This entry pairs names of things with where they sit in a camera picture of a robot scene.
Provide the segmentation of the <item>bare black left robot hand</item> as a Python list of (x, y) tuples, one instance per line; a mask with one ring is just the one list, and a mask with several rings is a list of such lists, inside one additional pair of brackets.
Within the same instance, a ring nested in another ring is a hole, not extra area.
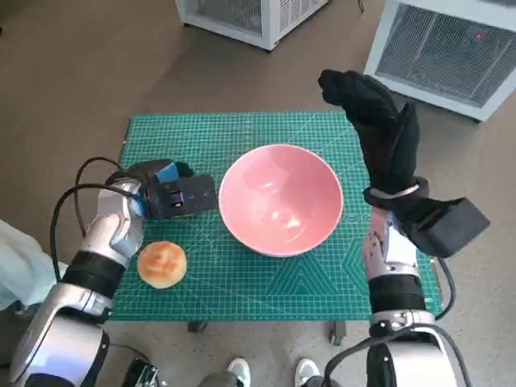
[(194, 171), (187, 163), (170, 159), (148, 160), (135, 164), (133, 168), (152, 184), (175, 181), (181, 177), (194, 175)]

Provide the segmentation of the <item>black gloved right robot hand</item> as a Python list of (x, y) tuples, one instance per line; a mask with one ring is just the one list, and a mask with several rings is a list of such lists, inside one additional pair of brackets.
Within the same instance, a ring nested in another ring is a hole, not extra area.
[(416, 106), (398, 109), (391, 90), (353, 70), (324, 69), (318, 79), (325, 102), (341, 107), (355, 128), (370, 185), (397, 194), (416, 184), (420, 129)]

